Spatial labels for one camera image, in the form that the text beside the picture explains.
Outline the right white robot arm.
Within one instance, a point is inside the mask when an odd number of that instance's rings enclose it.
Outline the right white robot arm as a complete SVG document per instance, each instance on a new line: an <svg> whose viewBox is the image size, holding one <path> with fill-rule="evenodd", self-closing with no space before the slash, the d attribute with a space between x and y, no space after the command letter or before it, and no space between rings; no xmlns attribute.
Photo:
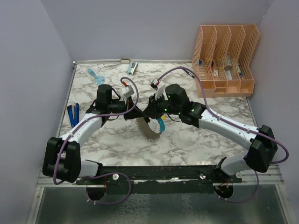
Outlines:
<svg viewBox="0 0 299 224"><path fill-rule="evenodd" d="M244 154L221 159L214 172L219 182L226 182L236 173L248 169L265 173L277 152L270 127L248 126L223 117L204 104L190 101L185 89L178 84L166 87L160 97L150 96L143 111L151 119L158 119L166 113L177 115L187 125L216 132L247 150Z"/></svg>

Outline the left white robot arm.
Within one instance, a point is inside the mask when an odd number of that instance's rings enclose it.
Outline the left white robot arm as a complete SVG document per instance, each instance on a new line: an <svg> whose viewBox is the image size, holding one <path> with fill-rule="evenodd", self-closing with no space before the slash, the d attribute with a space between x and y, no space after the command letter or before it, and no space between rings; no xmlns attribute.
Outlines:
<svg viewBox="0 0 299 224"><path fill-rule="evenodd" d="M132 112L142 116L142 112L137 110L131 98L133 94L139 93L135 85L125 85L122 88L122 96L117 99L112 98L113 91L112 86L108 84L98 86L96 99L82 120L61 137L48 140L43 174L52 177L55 185L63 182L73 183L80 177L87 177L93 184L103 180L103 172L99 170L98 163L81 160L81 147L94 132L103 127L109 117L128 115Z"/></svg>

